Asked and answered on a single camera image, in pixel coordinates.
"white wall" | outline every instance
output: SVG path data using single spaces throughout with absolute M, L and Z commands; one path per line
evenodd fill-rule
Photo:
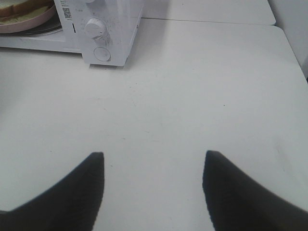
M 308 77 L 308 0 L 269 0 L 277 26 L 282 28 Z

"white surface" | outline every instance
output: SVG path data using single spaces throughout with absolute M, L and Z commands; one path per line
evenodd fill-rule
M 1 49 L 0 72 L 2 210 L 104 151 L 95 231 L 210 231 L 217 150 L 308 211 L 308 86 L 276 27 L 143 19 L 124 68 Z
M 143 17 L 273 25 L 267 0 L 145 0 Z
M 277 26 L 282 28 L 291 47 L 308 77 L 308 1 L 270 0 L 277 17 Z

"food on plate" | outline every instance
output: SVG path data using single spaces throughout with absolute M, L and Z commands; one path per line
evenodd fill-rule
M 49 9 L 53 0 L 0 0 L 0 24 L 22 22 Z

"round button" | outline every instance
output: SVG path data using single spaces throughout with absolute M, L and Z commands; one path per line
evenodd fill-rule
M 107 28 L 105 26 L 105 23 L 97 18 L 91 18 L 86 26 L 85 31 L 87 36 L 89 36 L 92 39 L 95 39 L 97 37 L 104 37 L 107 34 Z
M 110 60 L 110 52 L 106 48 L 103 48 L 103 47 L 95 48 L 94 56 L 100 61 Z

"qr code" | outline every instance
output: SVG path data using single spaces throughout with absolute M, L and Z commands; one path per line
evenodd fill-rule
M 69 8 L 62 8 L 66 19 L 72 19 L 72 14 Z

